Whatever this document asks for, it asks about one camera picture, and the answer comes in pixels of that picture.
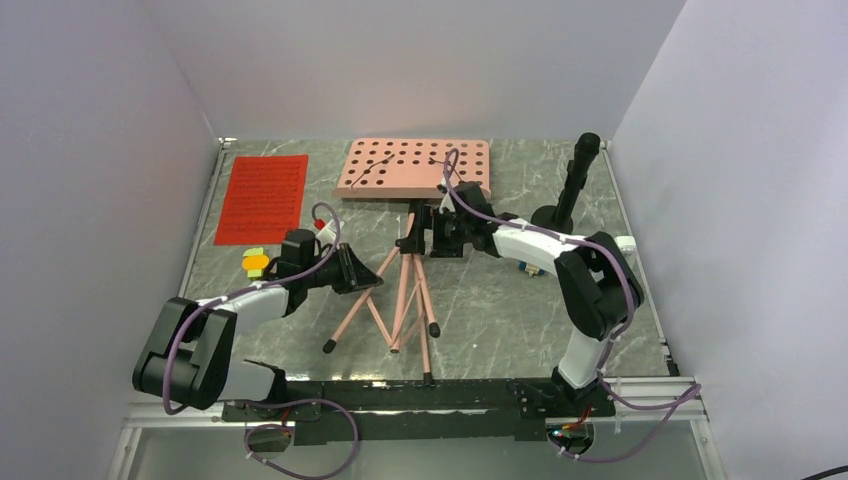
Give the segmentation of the red sheet music page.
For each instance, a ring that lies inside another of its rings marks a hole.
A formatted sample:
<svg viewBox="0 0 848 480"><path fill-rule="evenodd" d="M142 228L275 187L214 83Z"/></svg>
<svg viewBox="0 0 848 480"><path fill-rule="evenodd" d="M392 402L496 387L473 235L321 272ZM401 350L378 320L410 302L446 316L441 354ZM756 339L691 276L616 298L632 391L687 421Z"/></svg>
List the red sheet music page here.
<svg viewBox="0 0 848 480"><path fill-rule="evenodd" d="M308 157L235 159L216 229L216 246L279 244L300 225Z"/></svg>

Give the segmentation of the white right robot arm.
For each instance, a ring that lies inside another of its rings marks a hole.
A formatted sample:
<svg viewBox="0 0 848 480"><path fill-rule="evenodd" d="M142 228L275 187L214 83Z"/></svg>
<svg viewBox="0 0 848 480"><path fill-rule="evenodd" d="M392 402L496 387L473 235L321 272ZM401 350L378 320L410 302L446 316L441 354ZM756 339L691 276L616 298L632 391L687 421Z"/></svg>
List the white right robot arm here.
<svg viewBox="0 0 848 480"><path fill-rule="evenodd" d="M572 334L554 369L554 407L576 415L591 399L612 344L645 294L616 240L555 232L508 213L495 214L480 186L461 182L443 191L438 207L413 207L412 224L395 244L404 254L460 258L467 245L492 257L524 262L558 280Z"/></svg>

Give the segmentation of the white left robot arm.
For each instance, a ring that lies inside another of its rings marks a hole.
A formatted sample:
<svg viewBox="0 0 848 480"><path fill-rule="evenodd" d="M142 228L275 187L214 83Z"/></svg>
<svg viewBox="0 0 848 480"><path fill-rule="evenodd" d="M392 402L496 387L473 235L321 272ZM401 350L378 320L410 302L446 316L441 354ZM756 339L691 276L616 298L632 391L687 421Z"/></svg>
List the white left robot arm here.
<svg viewBox="0 0 848 480"><path fill-rule="evenodd" d="M133 388L162 399L167 413L205 410L219 401L245 401L264 420L287 406L285 371L235 360L237 335L294 313L312 289L344 295L382 285L346 243L321 240L305 229L288 232L278 256L236 292L211 299L167 300L132 373Z"/></svg>

